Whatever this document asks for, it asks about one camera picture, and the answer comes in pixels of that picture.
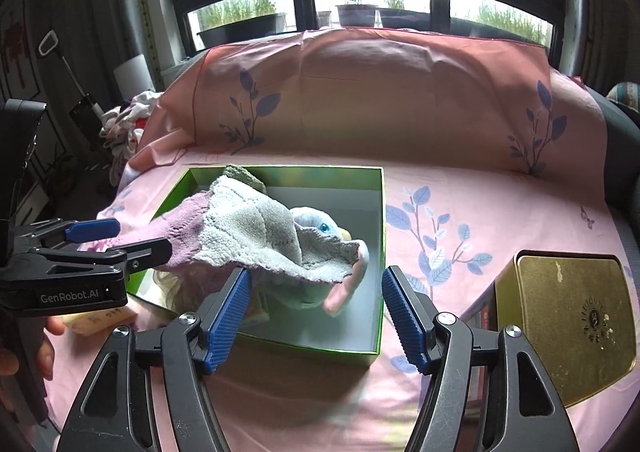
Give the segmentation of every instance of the clothes pile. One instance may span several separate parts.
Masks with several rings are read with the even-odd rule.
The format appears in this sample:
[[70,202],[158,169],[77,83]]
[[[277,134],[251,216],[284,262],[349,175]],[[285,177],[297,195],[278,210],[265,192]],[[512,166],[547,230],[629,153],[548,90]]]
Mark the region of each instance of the clothes pile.
[[109,181],[113,186],[118,185],[127,161],[136,153],[146,120],[160,96],[162,92],[147,90],[102,115],[100,137],[105,139],[104,146],[113,153],[109,171]]

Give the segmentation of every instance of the gold tin box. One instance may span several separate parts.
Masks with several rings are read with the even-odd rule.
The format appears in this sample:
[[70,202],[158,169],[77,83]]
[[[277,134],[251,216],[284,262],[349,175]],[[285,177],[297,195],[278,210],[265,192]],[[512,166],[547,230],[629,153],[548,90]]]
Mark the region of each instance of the gold tin box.
[[612,255],[520,251],[462,318],[523,329],[564,406],[604,390],[636,364],[631,300]]

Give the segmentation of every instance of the finger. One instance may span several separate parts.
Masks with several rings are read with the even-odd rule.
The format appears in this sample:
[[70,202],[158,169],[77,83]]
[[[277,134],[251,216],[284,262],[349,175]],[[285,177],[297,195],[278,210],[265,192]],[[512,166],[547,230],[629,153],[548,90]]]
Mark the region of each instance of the finger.
[[18,358],[7,349],[0,349],[0,376],[11,376],[18,372]]
[[65,333],[65,324],[60,317],[48,317],[46,328],[53,336],[59,337]]
[[53,358],[55,356],[56,352],[53,350],[53,346],[51,345],[51,342],[49,342],[49,338],[45,335],[44,341],[36,355],[36,363],[45,380],[53,380]]

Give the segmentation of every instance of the green grass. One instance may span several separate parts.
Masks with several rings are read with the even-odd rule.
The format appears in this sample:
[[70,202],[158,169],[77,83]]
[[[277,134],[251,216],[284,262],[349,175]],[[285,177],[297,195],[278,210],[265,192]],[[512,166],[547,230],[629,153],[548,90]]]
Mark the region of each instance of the green grass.
[[271,0],[224,0],[198,9],[196,14],[200,30],[206,31],[213,27],[271,15],[275,12],[276,6]]
[[404,0],[385,0],[385,3],[391,9],[404,9]]
[[473,18],[466,18],[546,45],[546,26],[515,8],[498,9],[495,4],[482,2],[478,14]]

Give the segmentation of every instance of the open cardboard box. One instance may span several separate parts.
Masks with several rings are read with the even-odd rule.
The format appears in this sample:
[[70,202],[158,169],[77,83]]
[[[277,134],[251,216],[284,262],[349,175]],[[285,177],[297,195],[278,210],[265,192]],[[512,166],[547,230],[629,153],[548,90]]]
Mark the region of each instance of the open cardboard box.
[[[321,307],[294,310],[267,296],[270,320],[241,328],[239,344],[280,353],[369,365],[380,354],[382,290],[385,267],[384,187],[382,168],[257,165],[245,167],[262,181],[268,196],[287,208],[312,207],[327,212],[353,239],[369,248],[369,266],[360,286],[343,311],[330,317]],[[175,208],[222,175],[223,167],[193,167],[174,186],[156,217]],[[162,308],[164,296],[153,270],[136,273],[130,294]]]

